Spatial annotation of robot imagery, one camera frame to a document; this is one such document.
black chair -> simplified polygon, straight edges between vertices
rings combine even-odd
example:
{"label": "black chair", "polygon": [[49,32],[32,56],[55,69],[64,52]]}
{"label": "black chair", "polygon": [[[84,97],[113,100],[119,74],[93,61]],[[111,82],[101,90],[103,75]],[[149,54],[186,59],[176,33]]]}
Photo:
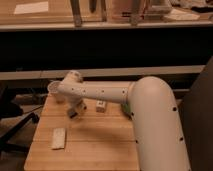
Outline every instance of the black chair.
{"label": "black chair", "polygon": [[[0,97],[0,120],[4,118],[21,116],[23,114],[23,110],[19,105],[11,102],[15,98],[16,93],[8,88],[4,88],[4,90],[1,91],[3,93],[1,93]],[[35,113],[30,113],[12,129],[0,137],[0,155],[3,151],[26,153],[29,151],[29,147],[11,144],[8,143],[8,141],[31,119],[33,123],[38,123],[39,121],[39,117]]]}

black cable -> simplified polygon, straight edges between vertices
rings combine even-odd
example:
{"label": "black cable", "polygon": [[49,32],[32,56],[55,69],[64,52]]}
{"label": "black cable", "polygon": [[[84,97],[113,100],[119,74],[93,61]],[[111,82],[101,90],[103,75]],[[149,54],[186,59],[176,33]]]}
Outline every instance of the black cable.
{"label": "black cable", "polygon": [[41,106],[39,106],[39,107],[36,107],[35,109],[29,110],[29,111],[27,111],[27,112],[24,112],[23,114],[28,114],[28,113],[34,112],[34,111],[36,111],[36,110],[38,110],[38,109],[40,109],[40,108],[42,108],[42,107],[44,107],[44,105],[41,105]]}

desk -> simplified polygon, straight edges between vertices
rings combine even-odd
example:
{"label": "desk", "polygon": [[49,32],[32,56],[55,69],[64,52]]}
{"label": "desk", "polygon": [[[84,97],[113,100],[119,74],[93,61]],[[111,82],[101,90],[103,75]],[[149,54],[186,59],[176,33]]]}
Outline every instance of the desk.
{"label": "desk", "polygon": [[[105,113],[95,112],[95,100],[85,99],[84,114],[70,119],[69,105],[47,97],[25,171],[139,170],[132,122],[119,104],[108,103]],[[53,129],[65,127],[66,147],[51,150]]]}

chair backrest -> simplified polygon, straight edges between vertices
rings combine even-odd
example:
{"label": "chair backrest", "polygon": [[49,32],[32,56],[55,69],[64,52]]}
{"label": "chair backrest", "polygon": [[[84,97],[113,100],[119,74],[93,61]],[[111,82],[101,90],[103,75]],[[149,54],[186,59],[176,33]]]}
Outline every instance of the chair backrest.
{"label": "chair backrest", "polygon": [[180,104],[193,171],[213,170],[213,57]]}

white block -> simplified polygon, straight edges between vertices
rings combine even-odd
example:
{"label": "white block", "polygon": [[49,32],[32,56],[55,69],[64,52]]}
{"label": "white block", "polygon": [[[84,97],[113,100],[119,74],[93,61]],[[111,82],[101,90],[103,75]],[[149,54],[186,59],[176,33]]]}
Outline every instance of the white block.
{"label": "white block", "polygon": [[64,149],[66,141],[66,129],[65,128],[55,128],[53,130],[52,137],[52,149]]}
{"label": "white block", "polygon": [[106,111],[106,102],[98,100],[96,103],[96,112],[104,113]]}

